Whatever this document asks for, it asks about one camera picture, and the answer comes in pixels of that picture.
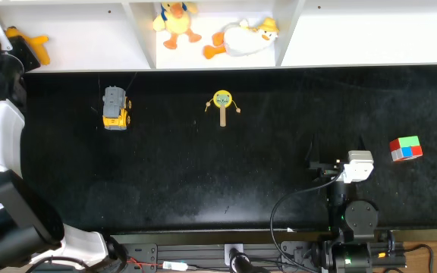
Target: black table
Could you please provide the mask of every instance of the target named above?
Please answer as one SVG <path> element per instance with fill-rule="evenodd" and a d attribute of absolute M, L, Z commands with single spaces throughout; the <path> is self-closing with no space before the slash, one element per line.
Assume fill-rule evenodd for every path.
<path fill-rule="evenodd" d="M 304 168 L 314 133 L 326 161 L 345 158 L 362 136 L 375 169 L 353 187 L 379 207 L 380 228 L 437 228 L 437 66 L 26 80 L 24 179 L 76 228 L 267 228 L 281 196 L 317 185 Z M 129 86 L 134 108 L 126 131 L 103 128 L 107 86 Z M 220 89 L 242 110 L 228 108 L 225 128 L 217 108 L 204 112 Z M 392 162 L 388 143 L 411 135 L 419 136 L 424 156 Z M 325 190 L 288 200 L 275 219 L 278 228 L 326 230 Z"/>

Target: toy truck cab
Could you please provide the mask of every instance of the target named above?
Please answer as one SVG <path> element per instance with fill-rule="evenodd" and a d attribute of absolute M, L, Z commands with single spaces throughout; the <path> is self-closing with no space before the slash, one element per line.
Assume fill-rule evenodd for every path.
<path fill-rule="evenodd" d="M 107 130 L 126 130 L 130 125 L 131 102 L 126 97 L 126 91 L 119 87 L 107 87 L 102 119 Z"/>

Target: plush duck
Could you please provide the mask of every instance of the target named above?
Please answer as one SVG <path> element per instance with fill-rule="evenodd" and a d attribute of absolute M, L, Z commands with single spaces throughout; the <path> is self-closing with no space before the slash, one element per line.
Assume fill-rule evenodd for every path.
<path fill-rule="evenodd" d="M 176 49 L 176 41 L 178 35 L 187 34 L 190 42 L 198 42 L 202 36 L 193 33 L 190 29 L 190 15 L 197 13 L 197 8 L 194 3 L 190 2 L 163 2 L 161 3 L 161 14 L 152 23 L 152 28 L 156 31 L 166 29 L 171 33 L 170 40 L 163 44 L 169 49 Z"/>
<path fill-rule="evenodd" d="M 207 59 L 226 52 L 234 57 L 251 55 L 273 44 L 278 33 L 276 22 L 272 18 L 266 18 L 257 28 L 249 27 L 247 20 L 242 20 L 239 24 L 229 24 L 223 32 L 214 34 L 212 41 L 215 47 L 205 46 L 203 54 Z"/>

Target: wooden floor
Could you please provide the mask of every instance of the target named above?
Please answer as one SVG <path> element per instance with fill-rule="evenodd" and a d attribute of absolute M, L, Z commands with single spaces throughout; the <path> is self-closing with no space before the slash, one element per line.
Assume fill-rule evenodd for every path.
<path fill-rule="evenodd" d="M 412 242 L 404 243 L 404 247 L 409 249 L 420 243 L 425 243 L 431 246 L 434 252 L 434 272 L 437 273 L 437 242 Z M 403 273 L 429 273 L 429 251 L 427 249 L 418 249 L 416 251 L 406 253 L 407 257 L 407 268 L 399 268 Z M 0 272 L 2 273 L 22 273 L 27 267 L 24 268 L 6 268 Z M 374 270 L 376 273 L 382 273 L 383 270 Z"/>

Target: colorful cube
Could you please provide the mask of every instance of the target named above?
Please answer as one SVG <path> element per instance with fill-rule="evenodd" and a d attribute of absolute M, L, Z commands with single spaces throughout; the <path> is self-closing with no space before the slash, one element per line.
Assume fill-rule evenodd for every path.
<path fill-rule="evenodd" d="M 400 137 L 390 144 L 392 160 L 395 162 L 418 158 L 423 155 L 417 136 Z"/>

